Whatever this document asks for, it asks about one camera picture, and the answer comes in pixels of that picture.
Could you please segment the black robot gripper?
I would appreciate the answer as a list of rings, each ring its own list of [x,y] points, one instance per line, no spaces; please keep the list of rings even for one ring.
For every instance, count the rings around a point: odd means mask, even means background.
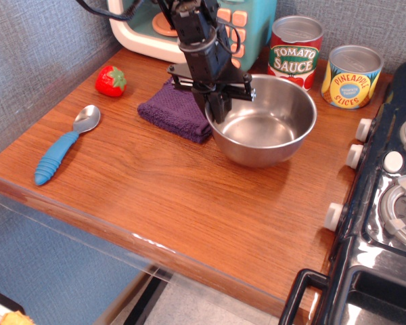
[[[172,64],[167,72],[178,85],[194,84],[191,92],[203,117],[207,117],[209,110],[212,119],[222,123],[231,110],[230,98],[251,102],[255,99],[251,75],[231,61],[232,52],[224,25],[211,27],[205,39],[195,43],[180,41],[178,45],[186,63]]]

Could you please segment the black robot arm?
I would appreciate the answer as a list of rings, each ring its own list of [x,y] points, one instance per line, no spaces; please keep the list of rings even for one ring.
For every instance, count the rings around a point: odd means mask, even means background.
[[[168,68],[175,87],[190,90],[203,114],[222,123],[232,100],[252,102],[252,76],[233,65],[227,22],[217,16],[217,1],[160,1],[186,63]]]

